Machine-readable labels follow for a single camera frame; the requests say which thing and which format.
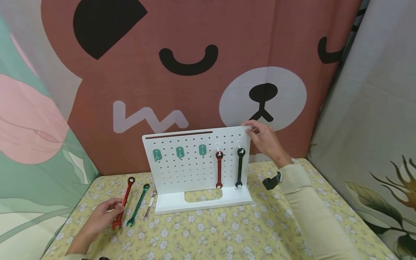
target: tablecloth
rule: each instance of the tablecloth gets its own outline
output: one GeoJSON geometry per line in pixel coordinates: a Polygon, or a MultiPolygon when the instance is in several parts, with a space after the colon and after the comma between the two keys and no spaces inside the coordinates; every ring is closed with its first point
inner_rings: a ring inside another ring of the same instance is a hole
{"type": "MultiPolygon", "coordinates": [[[[391,251],[369,229],[321,174],[306,160],[294,159],[309,175],[312,186],[334,214],[363,259],[395,259],[391,251]]],[[[122,198],[127,179],[134,176],[123,228],[108,227],[90,246],[88,256],[110,260],[194,260],[194,259],[313,259],[288,202],[279,186],[267,191],[263,179],[276,175],[272,162],[249,165],[248,188],[253,204],[154,215],[154,203],[147,221],[141,218],[155,189],[151,173],[136,173],[97,178],[70,215],[43,260],[56,259],[67,251],[74,236],[95,207],[110,198],[122,198]],[[142,192],[150,184],[136,224],[126,227],[142,192]]],[[[221,190],[186,193],[188,202],[221,197],[221,190]]]]}

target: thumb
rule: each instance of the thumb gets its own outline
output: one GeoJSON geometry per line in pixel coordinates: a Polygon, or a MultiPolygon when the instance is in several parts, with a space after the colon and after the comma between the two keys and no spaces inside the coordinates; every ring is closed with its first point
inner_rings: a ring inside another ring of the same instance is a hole
{"type": "Polygon", "coordinates": [[[124,211],[124,207],[121,207],[120,205],[117,204],[114,206],[114,209],[108,212],[107,214],[109,215],[111,219],[114,219],[117,217],[118,214],[120,214],[123,211],[124,211]]]}
{"type": "Polygon", "coordinates": [[[257,143],[258,142],[259,137],[258,137],[258,135],[256,135],[255,132],[253,132],[250,129],[246,129],[245,132],[246,132],[246,134],[248,134],[248,136],[251,138],[251,140],[253,140],[254,143],[257,143]]]}

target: bear nose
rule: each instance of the bear nose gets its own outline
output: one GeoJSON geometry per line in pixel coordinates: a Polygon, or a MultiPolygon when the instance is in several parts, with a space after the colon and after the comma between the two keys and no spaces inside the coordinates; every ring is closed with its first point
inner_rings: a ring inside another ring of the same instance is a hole
{"type": "Polygon", "coordinates": [[[271,83],[264,83],[253,87],[249,97],[258,103],[264,103],[277,95],[277,87],[271,83]]]}

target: green wrench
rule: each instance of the green wrench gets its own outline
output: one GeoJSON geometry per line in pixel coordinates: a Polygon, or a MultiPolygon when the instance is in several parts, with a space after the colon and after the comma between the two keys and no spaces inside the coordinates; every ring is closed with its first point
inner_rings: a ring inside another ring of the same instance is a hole
{"type": "Polygon", "coordinates": [[[134,209],[133,216],[129,219],[129,221],[127,222],[126,226],[130,226],[130,227],[134,226],[134,220],[136,219],[137,212],[138,212],[138,210],[139,210],[139,208],[140,208],[141,202],[143,201],[144,195],[146,194],[146,191],[147,191],[149,188],[150,188],[150,185],[149,185],[148,183],[146,183],[146,184],[143,186],[143,192],[141,193],[141,196],[140,196],[139,202],[137,203],[137,206],[136,206],[136,208],[134,209]]]}

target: white snout patch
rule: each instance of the white snout patch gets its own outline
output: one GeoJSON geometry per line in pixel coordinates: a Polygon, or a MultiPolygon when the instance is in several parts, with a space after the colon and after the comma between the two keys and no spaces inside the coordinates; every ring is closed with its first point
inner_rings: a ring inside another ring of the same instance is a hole
{"type": "Polygon", "coordinates": [[[261,110],[261,103],[250,98],[250,90],[260,84],[269,83],[277,88],[273,98],[264,91],[265,111],[270,117],[258,121],[272,126],[275,131],[289,126],[302,112],[306,103],[306,88],[303,81],[290,70],[281,67],[252,69],[233,80],[220,100],[220,116],[226,126],[239,126],[261,110]]]}

